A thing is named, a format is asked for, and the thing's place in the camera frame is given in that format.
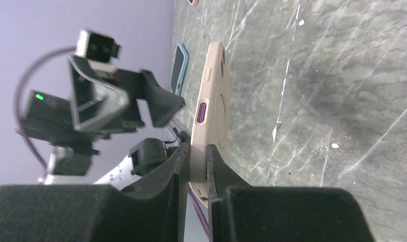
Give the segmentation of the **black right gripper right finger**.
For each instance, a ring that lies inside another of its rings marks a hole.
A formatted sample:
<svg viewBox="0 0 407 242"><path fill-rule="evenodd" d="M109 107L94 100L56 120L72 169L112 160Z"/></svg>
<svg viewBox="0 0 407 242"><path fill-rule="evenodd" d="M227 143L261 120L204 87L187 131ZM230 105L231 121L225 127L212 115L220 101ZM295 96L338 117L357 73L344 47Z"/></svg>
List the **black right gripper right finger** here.
<svg viewBox="0 0 407 242"><path fill-rule="evenodd" d="M373 241L360 206L347 191L253 187L206 152L211 241Z"/></svg>

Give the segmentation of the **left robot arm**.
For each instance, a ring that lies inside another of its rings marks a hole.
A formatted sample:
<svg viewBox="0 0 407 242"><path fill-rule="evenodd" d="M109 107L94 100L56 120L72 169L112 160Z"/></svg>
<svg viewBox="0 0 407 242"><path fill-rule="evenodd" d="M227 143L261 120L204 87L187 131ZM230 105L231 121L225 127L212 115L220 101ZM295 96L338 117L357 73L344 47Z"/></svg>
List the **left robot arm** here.
<svg viewBox="0 0 407 242"><path fill-rule="evenodd" d="M69 99L33 91L26 110L17 112L18 133L26 140L39 139L53 145L40 182L48 185L84 177L92 145L113 134L134 133L143 128L138 100L147 102L155 128L166 126L185 106L185 100L157 83L153 73L116 69L107 63L79 56L69 57L72 96Z"/></svg>

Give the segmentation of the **black phone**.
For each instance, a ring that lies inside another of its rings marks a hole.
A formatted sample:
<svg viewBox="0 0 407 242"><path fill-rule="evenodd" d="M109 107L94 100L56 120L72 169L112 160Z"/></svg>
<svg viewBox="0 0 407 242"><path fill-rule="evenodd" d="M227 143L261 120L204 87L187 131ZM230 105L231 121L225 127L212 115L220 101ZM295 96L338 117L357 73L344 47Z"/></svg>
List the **black phone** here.
<svg viewBox="0 0 407 242"><path fill-rule="evenodd" d="M206 150L209 138L207 130L209 122L206 120L207 112L208 104L206 102L199 102L194 118L190 143L189 184L191 193L195 196L193 204L196 213L198 214L206 235L209 235L209 222L200 207L208 207Z"/></svg>

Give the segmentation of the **beige phone case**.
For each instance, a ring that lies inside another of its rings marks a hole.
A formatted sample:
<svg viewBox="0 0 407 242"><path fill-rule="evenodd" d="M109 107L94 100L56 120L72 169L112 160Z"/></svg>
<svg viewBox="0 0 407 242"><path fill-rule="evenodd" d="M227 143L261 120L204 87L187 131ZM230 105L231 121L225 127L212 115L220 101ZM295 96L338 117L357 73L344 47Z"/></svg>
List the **beige phone case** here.
<svg viewBox="0 0 407 242"><path fill-rule="evenodd" d="M215 145L224 159L228 158L228 122L231 96L232 87L225 48L219 41L212 42L207 51L196 109L199 102L208 104L206 116L206 120L209 122L207 128L208 145Z"/></svg>

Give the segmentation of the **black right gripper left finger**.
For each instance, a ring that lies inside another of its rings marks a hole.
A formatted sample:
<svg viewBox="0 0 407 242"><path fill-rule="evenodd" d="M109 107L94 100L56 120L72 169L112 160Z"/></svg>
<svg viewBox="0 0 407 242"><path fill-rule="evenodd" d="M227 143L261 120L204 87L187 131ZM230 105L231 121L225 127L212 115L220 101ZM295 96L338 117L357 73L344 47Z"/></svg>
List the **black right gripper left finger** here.
<svg viewBox="0 0 407 242"><path fill-rule="evenodd" d="M0 241L183 241L188 144L133 183L0 186Z"/></svg>

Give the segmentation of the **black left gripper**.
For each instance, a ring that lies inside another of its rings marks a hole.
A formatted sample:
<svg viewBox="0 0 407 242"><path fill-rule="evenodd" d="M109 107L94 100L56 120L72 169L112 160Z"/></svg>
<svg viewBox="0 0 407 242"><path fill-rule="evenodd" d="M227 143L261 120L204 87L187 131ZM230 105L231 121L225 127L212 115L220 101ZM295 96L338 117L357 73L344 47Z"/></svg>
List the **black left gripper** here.
<svg viewBox="0 0 407 242"><path fill-rule="evenodd" d="M131 98L116 82L117 68L113 64L72 55L69 67L72 79L70 107L76 131L123 133L127 128L143 124L121 119L121 114L131 105ZM185 100L160 87L151 71L142 70L141 74L153 127L162 128L185 106Z"/></svg>

